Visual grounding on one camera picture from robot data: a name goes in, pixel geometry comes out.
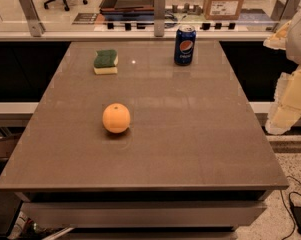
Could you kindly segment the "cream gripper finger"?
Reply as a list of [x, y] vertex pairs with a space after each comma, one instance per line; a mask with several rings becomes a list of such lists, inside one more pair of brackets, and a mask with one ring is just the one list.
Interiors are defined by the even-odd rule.
[[286, 38], [290, 24], [290, 21], [283, 24], [272, 36], [268, 37], [263, 42], [263, 46], [273, 50], [285, 50]]
[[282, 73], [277, 81], [274, 102], [267, 115], [265, 129], [281, 135], [301, 118], [301, 65], [291, 74]]

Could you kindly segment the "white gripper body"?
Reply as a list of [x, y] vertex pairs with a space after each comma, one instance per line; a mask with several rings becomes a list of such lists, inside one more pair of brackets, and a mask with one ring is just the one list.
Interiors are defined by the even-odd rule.
[[288, 28], [286, 56], [301, 65], [301, 9], [293, 16]]

